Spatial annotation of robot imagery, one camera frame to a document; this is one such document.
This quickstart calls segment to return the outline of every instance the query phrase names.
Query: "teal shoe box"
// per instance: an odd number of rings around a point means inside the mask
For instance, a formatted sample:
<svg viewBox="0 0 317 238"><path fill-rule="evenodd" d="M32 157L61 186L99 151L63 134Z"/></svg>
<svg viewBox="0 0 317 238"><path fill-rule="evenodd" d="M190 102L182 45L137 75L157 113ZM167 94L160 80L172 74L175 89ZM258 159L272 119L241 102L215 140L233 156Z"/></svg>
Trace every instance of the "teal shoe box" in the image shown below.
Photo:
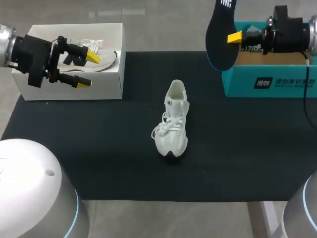
<svg viewBox="0 0 317 238"><path fill-rule="evenodd" d="M235 22L237 31L262 30L265 22ZM310 57L307 97L317 98L317 57ZM240 48L235 65L222 72L227 97L302 98L306 82L306 64L300 53L266 56L260 46Z"/></svg>

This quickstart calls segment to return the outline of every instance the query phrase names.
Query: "white shoe box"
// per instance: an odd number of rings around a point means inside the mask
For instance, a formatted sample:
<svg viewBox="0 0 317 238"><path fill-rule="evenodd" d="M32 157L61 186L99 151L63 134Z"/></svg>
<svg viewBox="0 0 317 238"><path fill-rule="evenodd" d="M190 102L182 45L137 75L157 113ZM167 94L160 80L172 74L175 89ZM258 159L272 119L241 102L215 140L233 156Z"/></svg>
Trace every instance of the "white shoe box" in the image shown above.
<svg viewBox="0 0 317 238"><path fill-rule="evenodd" d="M116 51L118 57L111 68L102 72L63 72L92 80L92 86L88 88L73 88L61 82L49 83L46 78L41 88L36 88L27 84L28 74L14 69L12 75L26 101L122 99L126 53L122 23L33 25L28 34L47 41L53 41L58 36L104 40L106 50Z"/></svg>

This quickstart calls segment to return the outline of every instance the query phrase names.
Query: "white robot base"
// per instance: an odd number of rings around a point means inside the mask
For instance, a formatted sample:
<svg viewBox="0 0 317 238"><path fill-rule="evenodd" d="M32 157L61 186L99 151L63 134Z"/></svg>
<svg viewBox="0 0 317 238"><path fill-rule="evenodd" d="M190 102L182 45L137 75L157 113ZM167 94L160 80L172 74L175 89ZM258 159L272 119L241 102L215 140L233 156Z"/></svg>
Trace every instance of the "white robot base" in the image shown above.
<svg viewBox="0 0 317 238"><path fill-rule="evenodd" d="M0 237L88 235L87 210L54 154L30 140L0 141Z"/></svg>

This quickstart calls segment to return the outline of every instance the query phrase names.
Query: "shoe sole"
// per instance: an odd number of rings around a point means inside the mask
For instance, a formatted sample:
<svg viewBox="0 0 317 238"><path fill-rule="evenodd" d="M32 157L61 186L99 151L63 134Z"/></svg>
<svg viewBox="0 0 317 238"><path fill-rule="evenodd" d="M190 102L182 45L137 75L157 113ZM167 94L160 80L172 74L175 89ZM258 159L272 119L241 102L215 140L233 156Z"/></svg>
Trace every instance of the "shoe sole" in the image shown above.
<svg viewBox="0 0 317 238"><path fill-rule="evenodd" d="M57 68L59 69L60 72L73 72L73 71L79 71L79 72L102 72L105 71L106 69L111 68L117 58L118 58L118 54L117 52L114 52L116 57L114 62L110 63L110 64L105 64L102 66L98 66L98 67L84 67L84 66L76 66L76 65L58 65Z"/></svg>
<svg viewBox="0 0 317 238"><path fill-rule="evenodd" d="M165 155L165 156L163 156L163 157L164 157L165 159L167 159L167 160L179 160L179 159L183 158L184 152L185 152L185 150L186 150L186 148L187 148L187 143L188 143L188 138L187 138L187 136L186 136L186 137L185 137L184 151L180 154L180 156L175 156L172 151L169 151L169 152L167 153L167 155Z"/></svg>

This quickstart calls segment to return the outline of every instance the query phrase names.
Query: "black mat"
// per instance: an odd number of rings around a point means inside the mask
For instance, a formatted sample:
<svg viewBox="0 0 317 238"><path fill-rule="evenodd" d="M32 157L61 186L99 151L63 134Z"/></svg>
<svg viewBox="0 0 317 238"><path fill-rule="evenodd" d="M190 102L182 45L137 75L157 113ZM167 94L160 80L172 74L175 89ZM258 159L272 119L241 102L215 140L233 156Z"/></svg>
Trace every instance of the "black mat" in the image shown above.
<svg viewBox="0 0 317 238"><path fill-rule="evenodd" d="M151 139L174 79L190 102L178 165L162 160ZM308 104L317 120L317 101ZM302 100L228 99L206 52L127 53L121 101L20 97L9 138L47 146L83 199L284 201L317 169L317 135Z"/></svg>

